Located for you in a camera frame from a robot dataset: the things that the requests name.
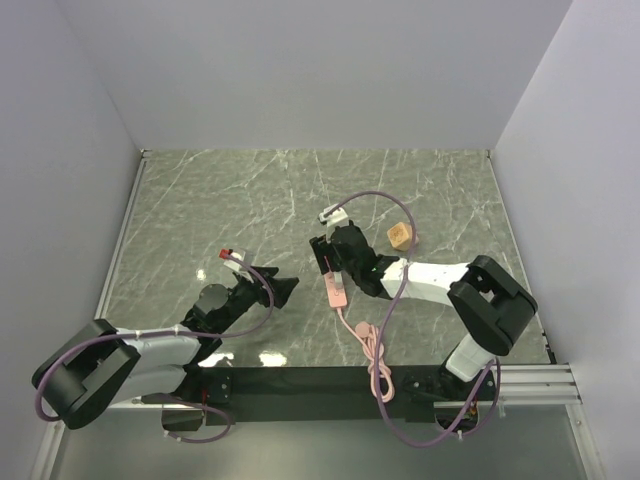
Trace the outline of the white square plug adapter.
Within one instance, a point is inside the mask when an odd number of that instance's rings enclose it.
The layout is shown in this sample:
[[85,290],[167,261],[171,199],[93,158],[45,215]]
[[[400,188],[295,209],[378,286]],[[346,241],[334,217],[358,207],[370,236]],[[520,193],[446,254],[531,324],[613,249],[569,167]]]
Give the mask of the white square plug adapter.
[[341,272],[334,272],[333,273],[333,279],[334,279],[335,289],[337,291],[343,291],[344,290],[344,281],[343,281],[342,273]]

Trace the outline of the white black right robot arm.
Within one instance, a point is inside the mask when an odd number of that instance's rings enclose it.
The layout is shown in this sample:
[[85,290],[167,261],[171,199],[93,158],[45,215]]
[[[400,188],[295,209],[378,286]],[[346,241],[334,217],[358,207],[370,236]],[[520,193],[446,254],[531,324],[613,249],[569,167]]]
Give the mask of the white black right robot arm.
[[493,258],[433,264],[377,254],[354,223],[309,240],[323,274],[344,273],[373,298],[423,300],[452,307],[467,334],[444,363],[439,387],[460,399],[494,357],[508,355],[538,311],[532,295]]

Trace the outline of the tan wooden plug adapter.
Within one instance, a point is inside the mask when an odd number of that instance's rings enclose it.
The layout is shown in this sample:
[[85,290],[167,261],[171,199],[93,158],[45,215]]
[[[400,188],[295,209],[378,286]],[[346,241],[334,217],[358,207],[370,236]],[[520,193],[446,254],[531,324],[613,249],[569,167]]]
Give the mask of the tan wooden plug adapter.
[[387,231],[391,247],[400,252],[408,252],[413,238],[412,227],[409,223],[399,222]]

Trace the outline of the pink power strip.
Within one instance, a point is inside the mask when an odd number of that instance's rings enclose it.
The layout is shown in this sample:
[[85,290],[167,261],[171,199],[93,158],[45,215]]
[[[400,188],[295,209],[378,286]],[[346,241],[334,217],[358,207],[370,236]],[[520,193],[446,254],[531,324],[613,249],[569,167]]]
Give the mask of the pink power strip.
[[327,298],[331,308],[342,309],[346,307],[348,304],[346,290],[345,290],[345,287],[343,291],[337,291],[335,289],[333,273],[326,273],[323,275],[324,283],[327,291]]

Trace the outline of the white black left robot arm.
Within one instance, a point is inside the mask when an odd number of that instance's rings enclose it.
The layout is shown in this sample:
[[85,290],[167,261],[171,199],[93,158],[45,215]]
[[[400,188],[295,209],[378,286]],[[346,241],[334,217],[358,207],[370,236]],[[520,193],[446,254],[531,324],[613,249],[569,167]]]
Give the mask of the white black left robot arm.
[[127,330],[95,319],[33,374],[36,413],[79,429],[109,406],[135,397],[168,395],[176,403],[214,405],[223,395],[202,361],[232,337],[230,327],[255,305],[283,308],[299,280],[275,267],[253,267],[232,287],[205,286],[179,324],[163,330]]

